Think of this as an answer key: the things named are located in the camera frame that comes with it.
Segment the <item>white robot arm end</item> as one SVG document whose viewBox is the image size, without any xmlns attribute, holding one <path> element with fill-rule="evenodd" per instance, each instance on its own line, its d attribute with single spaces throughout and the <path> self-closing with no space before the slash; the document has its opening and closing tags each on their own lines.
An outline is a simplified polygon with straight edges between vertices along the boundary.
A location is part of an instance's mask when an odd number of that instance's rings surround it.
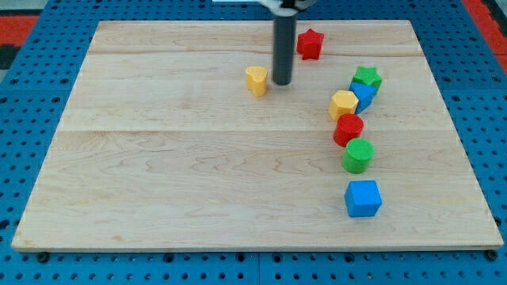
<svg viewBox="0 0 507 285">
<path fill-rule="evenodd" d="M 291 17 L 308 9 L 317 0 L 258 0 L 258 2 L 275 16 Z"/>
</svg>

